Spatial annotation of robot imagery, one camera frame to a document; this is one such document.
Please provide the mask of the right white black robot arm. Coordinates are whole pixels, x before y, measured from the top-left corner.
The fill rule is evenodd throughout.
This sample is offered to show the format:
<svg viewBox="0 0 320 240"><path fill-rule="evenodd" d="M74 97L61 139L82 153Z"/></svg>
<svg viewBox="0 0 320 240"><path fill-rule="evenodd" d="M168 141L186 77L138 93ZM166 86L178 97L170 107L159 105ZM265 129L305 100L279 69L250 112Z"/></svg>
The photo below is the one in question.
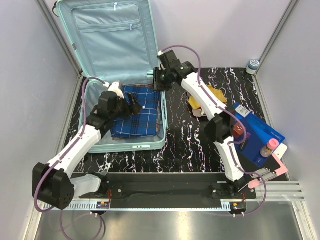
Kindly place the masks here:
<svg viewBox="0 0 320 240"><path fill-rule="evenodd" d="M224 166L226 184L222 187L222 194L232 198L239 198L249 184L248 178L240 163L234 138L236 111L221 102L204 83L199 73L186 66L171 71L156 67L153 70L153 88L156 91L168 91L172 83L179 84L199 103L208 119L204 133L211 140Z"/></svg>

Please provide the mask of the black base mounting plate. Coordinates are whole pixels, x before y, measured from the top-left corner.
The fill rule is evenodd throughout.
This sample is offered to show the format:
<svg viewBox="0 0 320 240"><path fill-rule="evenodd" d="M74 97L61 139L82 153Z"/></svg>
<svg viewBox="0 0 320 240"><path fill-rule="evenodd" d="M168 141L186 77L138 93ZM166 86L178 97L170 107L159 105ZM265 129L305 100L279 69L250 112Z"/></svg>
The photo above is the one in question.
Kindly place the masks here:
<svg viewBox="0 0 320 240"><path fill-rule="evenodd" d="M221 201L256 200L254 190L228 193L223 173L107 173L99 193L83 198L111 200L111 209L217 209Z"/></svg>

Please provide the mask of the pink cap small bottle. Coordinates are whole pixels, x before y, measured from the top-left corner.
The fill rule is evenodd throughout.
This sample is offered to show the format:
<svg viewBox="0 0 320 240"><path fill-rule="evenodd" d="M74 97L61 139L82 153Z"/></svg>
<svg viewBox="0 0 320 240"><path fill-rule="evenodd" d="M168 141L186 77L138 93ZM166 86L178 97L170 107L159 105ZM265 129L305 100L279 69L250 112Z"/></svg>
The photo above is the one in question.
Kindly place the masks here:
<svg viewBox="0 0 320 240"><path fill-rule="evenodd" d="M261 148L260 155L264 158L268 158L272 155L274 150L279 146L279 141L275 138L270 139L267 144Z"/></svg>

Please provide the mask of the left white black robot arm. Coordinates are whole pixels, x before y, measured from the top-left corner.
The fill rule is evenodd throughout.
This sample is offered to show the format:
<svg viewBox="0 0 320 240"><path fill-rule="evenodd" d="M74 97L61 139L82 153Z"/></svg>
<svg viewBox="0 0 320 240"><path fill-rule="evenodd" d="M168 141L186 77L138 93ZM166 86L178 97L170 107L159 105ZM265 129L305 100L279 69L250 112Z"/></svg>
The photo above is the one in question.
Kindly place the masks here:
<svg viewBox="0 0 320 240"><path fill-rule="evenodd" d="M32 196L36 210L46 212L39 207L39 201L64 210L73 199L89 193L103 198L108 193L103 176L95 173L72 178L72 174L89 150L111 130L114 120L136 116L142 108L131 93L119 96L110 90L102 92L98 104L89 116L83 117L82 127L69 144L48 163L37 163L33 168Z"/></svg>

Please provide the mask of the yellow bra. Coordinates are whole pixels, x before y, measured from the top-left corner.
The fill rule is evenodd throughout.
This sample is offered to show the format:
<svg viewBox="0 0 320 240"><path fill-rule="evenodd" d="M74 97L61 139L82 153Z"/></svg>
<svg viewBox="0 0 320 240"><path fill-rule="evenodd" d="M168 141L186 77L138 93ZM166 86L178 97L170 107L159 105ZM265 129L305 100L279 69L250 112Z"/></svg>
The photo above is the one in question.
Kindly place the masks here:
<svg viewBox="0 0 320 240"><path fill-rule="evenodd" d="M223 104L227 103L227 99L221 90L215 89L211 85L207 85L207 87L210 89L213 95L218 98L219 101L221 101ZM192 95L189 97L188 103L195 110L201 108L201 105L197 102L197 100Z"/></svg>

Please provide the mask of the mint green open suitcase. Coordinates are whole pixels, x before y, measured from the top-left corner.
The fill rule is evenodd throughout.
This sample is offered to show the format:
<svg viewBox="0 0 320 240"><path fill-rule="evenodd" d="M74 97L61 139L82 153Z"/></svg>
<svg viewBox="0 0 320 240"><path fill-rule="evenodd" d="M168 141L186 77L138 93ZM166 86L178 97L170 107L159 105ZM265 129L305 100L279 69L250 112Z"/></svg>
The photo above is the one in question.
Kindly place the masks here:
<svg viewBox="0 0 320 240"><path fill-rule="evenodd" d="M117 118L88 153L159 150L165 145L166 95L153 91L158 45L147 0L60 0L59 19L87 78L79 130L98 104L105 82L120 82L142 106L138 115Z"/></svg>

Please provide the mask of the black purple small device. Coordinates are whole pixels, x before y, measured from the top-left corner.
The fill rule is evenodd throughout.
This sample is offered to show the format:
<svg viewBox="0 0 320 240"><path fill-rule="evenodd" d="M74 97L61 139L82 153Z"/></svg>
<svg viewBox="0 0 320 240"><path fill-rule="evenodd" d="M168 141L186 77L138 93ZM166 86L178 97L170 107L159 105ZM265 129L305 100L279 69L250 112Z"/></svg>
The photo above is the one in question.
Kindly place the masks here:
<svg viewBox="0 0 320 240"><path fill-rule="evenodd" d="M248 133L246 134L246 139L245 139L245 141L239 145L239 150L240 150L240 151L243 151L243 150L246 148L246 146L247 146L247 144L248 144L248 142L249 142L250 137L251 137L251 134L248 132Z"/></svg>

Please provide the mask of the red brown travel adapter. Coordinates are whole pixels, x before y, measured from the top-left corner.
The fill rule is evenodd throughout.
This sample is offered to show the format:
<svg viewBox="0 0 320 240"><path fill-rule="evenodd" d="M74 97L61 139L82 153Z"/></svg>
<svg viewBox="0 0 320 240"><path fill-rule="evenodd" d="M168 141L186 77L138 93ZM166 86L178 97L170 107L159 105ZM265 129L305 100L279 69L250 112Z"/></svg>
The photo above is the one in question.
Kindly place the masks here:
<svg viewBox="0 0 320 240"><path fill-rule="evenodd" d="M235 139L238 139L239 137L241 137L244 134L244 128L237 122L234 126L233 126L233 137Z"/></svg>

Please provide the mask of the red lace white bra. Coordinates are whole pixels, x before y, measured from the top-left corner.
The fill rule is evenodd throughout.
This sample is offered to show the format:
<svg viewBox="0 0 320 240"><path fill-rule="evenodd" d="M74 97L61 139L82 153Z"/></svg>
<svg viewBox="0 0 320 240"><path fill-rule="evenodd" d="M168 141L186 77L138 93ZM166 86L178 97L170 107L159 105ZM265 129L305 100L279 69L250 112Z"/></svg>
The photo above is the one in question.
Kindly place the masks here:
<svg viewBox="0 0 320 240"><path fill-rule="evenodd" d="M192 114L196 118L202 118L202 117L207 117L205 111L200 107L197 109L194 109L193 107L191 108Z"/></svg>

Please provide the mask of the blue white jar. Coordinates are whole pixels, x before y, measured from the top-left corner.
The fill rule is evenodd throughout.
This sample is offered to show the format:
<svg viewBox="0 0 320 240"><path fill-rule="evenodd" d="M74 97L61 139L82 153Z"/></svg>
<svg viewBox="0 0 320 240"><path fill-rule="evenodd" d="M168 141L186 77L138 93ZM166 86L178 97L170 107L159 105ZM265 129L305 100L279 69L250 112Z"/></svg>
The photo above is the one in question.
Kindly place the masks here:
<svg viewBox="0 0 320 240"><path fill-rule="evenodd" d="M257 59L251 59L246 67L246 72L254 75L260 67L260 62Z"/></svg>

